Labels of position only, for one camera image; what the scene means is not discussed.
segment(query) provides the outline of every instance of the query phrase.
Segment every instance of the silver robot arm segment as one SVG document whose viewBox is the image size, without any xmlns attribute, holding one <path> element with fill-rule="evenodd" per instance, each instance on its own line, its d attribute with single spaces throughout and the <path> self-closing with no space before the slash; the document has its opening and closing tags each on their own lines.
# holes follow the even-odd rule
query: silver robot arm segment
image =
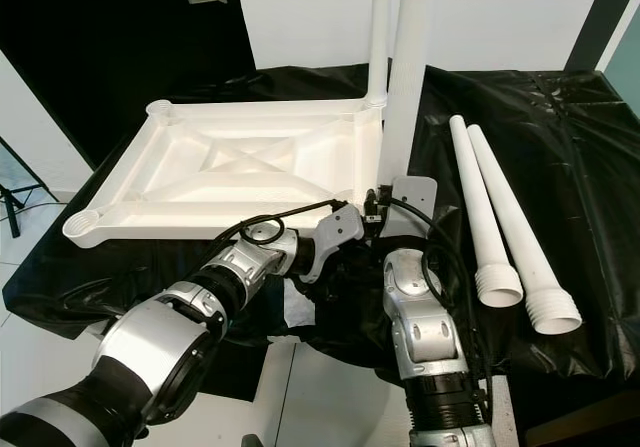
<svg viewBox="0 0 640 447">
<path fill-rule="evenodd" d="M 438 278 L 429 271 L 433 284 Z M 422 252 L 398 249 L 384 262 L 384 309 L 407 395 L 412 447 L 494 447 L 453 319 L 430 292 Z"/>
<path fill-rule="evenodd" d="M 263 223 L 248 234 L 268 239 L 276 230 Z M 297 253 L 298 236 L 290 229 L 269 244 L 240 239 L 191 277 L 135 306 L 109 330 L 83 381 L 0 418 L 0 446 L 125 447 L 146 426 L 178 418 L 231 320 L 267 275 L 289 270 Z"/>
</svg>

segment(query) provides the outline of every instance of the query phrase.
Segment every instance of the black plastic sheet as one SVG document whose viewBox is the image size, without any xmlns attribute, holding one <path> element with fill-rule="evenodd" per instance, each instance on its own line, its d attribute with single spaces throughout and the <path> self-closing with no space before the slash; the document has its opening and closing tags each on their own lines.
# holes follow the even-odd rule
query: black plastic sheet
<svg viewBox="0 0 640 447">
<path fill-rule="evenodd" d="M 176 86 L 168 98 L 353 98 L 364 95 L 366 72 L 366 66 L 272 69 L 224 85 Z M 502 310 L 478 304 L 496 371 L 637 386 L 638 119 L 599 73 L 451 73 L 429 68 L 409 173 L 438 181 L 435 216 L 460 242 L 470 272 L 475 272 L 475 260 L 448 128 L 453 114 L 482 126 L 561 285 L 584 318 L 573 333 L 543 336 L 531 327 L 524 302 Z M 64 221 L 88 203 L 125 147 L 123 143 L 96 171 L 7 283 L 3 294 L 11 312 L 74 338 L 87 325 L 126 311 L 193 268 L 207 245 L 204 241 L 112 240 L 83 250 L 62 235 Z M 375 261 L 373 268 L 367 266 L 372 254 L 342 255 L 355 265 L 329 282 L 339 295 L 333 302 L 318 301 L 316 327 L 286 328 L 277 296 L 281 283 L 274 280 L 252 301 L 230 338 L 264 345 L 267 335 L 292 333 L 333 357 L 392 371 L 395 361 L 380 277 Z"/>
</svg>

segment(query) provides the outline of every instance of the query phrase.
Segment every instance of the black wall panel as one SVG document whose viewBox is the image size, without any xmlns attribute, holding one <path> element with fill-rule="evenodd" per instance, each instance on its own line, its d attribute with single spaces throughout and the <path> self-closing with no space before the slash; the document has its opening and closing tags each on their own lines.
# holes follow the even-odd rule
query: black wall panel
<svg viewBox="0 0 640 447">
<path fill-rule="evenodd" d="M 176 84 L 255 70 L 240 0 L 0 0 L 0 48 L 94 167 Z"/>
</svg>

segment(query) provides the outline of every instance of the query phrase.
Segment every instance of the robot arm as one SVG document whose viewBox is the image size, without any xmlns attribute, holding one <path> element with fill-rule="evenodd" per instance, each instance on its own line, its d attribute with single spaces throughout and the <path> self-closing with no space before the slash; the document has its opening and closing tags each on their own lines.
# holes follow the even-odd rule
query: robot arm
<svg viewBox="0 0 640 447">
<path fill-rule="evenodd" d="M 84 380 L 3 416 L 0 447 L 126 447 L 147 426 L 178 418 L 230 322 L 266 276 L 314 281 L 338 245 L 363 233 L 351 205 L 321 221 L 313 239 L 268 222 L 250 225 L 198 272 L 120 318 Z"/>
<path fill-rule="evenodd" d="M 409 187 L 407 195 L 423 191 Z M 395 184 L 393 194 L 406 199 Z M 313 239 L 278 223 L 249 226 L 198 272 L 127 312 L 105 336 L 83 381 L 0 418 L 0 447 L 128 447 L 147 426 L 178 418 L 230 322 L 267 275 L 297 274 L 313 283 L 341 244 L 364 235 L 351 205 L 320 221 Z M 381 235 L 420 237 L 423 227 L 396 210 L 387 213 Z M 411 446 L 493 447 L 483 393 L 474 389 L 453 319 L 427 286 L 422 256 L 395 248 L 384 262 L 383 303 L 413 421 Z"/>
</svg>

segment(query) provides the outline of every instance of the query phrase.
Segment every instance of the white wall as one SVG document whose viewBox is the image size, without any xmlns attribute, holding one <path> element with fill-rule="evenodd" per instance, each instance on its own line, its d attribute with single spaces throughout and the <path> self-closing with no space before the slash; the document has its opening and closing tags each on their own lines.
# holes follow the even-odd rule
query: white wall
<svg viewBox="0 0 640 447">
<path fill-rule="evenodd" d="M 241 2 L 258 68 L 367 60 L 370 0 Z M 429 63 L 449 70 L 562 69 L 592 2 L 438 0 Z"/>
<path fill-rule="evenodd" d="M 0 137 L 54 194 L 77 192 L 92 173 L 2 52 Z"/>
</svg>

